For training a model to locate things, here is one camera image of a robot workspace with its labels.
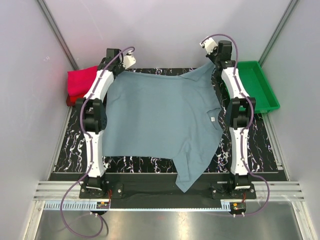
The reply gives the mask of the grey blue t shirt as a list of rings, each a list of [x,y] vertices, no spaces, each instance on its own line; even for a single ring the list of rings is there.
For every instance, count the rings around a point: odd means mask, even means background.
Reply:
[[[171,159],[176,185],[187,192],[211,163],[223,129],[211,62],[166,76],[124,71],[107,91],[106,157]]]

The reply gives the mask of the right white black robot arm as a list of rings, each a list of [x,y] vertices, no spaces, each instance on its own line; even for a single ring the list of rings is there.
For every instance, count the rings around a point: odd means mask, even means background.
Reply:
[[[215,65],[214,76],[224,82],[230,101],[225,121],[231,137],[232,160],[225,192],[232,199],[255,199],[256,192],[248,167],[248,135],[253,123],[256,99],[250,97],[241,81],[238,62],[231,60],[232,42],[213,38],[204,41],[206,57]]]

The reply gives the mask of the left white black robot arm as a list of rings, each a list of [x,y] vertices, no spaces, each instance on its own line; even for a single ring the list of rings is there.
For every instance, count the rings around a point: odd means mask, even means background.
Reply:
[[[108,193],[105,168],[103,166],[103,133],[107,127],[107,91],[117,75],[125,70],[123,51],[108,48],[106,56],[97,67],[95,79],[84,97],[76,100],[79,126],[86,147],[86,171],[80,178],[80,197],[103,198]]]

